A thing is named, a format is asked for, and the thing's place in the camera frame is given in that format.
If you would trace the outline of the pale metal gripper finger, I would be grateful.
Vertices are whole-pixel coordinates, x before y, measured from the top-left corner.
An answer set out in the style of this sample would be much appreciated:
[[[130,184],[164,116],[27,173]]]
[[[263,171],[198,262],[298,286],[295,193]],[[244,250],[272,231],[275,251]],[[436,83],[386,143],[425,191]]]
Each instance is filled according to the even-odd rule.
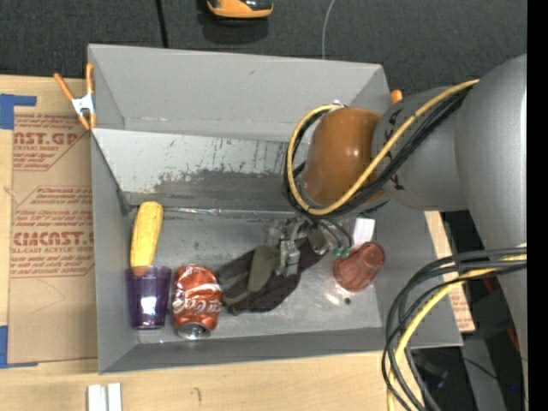
[[[288,277],[297,273],[301,252],[296,246],[282,246],[280,274]]]

